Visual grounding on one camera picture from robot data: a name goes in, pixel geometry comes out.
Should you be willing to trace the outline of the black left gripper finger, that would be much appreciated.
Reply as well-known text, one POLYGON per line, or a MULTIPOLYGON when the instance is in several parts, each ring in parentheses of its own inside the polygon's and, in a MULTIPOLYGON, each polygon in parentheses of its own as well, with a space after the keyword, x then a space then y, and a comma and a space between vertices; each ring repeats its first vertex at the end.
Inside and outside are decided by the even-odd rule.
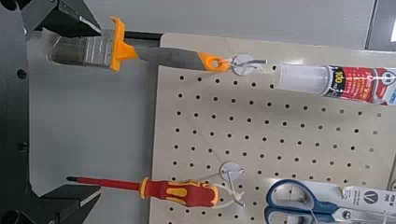
POLYGON ((47 29, 60 36, 100 36, 101 27, 83 0, 21 0, 25 37, 47 29))
POLYGON ((62 185, 40 197, 50 220, 45 224, 83 224, 101 197, 101 188, 62 185))

